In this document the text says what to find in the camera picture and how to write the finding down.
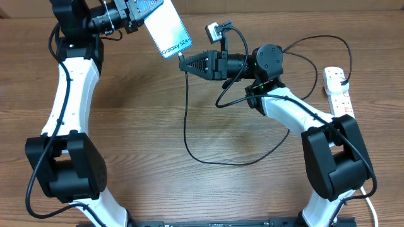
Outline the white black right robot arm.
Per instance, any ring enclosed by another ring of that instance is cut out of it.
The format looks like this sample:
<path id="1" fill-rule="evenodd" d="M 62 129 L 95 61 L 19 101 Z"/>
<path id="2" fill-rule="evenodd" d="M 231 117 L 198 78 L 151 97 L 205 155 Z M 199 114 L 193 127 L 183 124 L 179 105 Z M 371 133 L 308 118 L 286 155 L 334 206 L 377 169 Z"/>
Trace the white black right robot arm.
<path id="1" fill-rule="evenodd" d="M 374 194 L 355 195 L 365 181 L 376 176 L 357 121 L 349 114 L 324 113 L 297 98 L 280 80 L 283 50 L 267 44 L 252 54 L 209 50 L 181 57 L 179 68 L 206 80 L 253 79 L 244 100 L 262 115 L 282 123 L 302 141 L 312 196 L 293 226 L 356 226 L 354 218 L 339 218 L 343 206 Z"/>

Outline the blue Galaxy smartphone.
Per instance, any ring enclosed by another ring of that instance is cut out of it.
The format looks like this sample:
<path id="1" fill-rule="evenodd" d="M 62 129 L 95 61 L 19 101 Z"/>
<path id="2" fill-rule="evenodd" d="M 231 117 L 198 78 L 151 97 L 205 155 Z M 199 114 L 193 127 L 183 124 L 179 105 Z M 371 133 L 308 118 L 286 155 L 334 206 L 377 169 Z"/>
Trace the blue Galaxy smartphone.
<path id="1" fill-rule="evenodd" d="M 193 44 L 171 0 L 164 0 L 163 4 L 145 19 L 145 25 L 165 59 Z"/>

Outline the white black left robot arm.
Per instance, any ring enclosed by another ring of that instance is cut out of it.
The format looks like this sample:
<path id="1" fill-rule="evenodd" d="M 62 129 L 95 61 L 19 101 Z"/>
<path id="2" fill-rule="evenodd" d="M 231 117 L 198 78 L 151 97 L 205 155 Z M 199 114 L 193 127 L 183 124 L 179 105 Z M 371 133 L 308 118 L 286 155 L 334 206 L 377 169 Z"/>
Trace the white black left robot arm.
<path id="1" fill-rule="evenodd" d="M 31 182 L 65 209 L 79 209 L 93 226 L 134 226 L 127 209 L 107 188 L 107 167 L 88 135 L 92 96 L 104 61 L 104 40 L 133 33 L 160 1 L 116 0 L 89 8 L 84 0 L 53 0 L 57 18 L 48 48 L 58 63 L 59 82 L 48 121 L 39 137 L 27 139 Z"/>

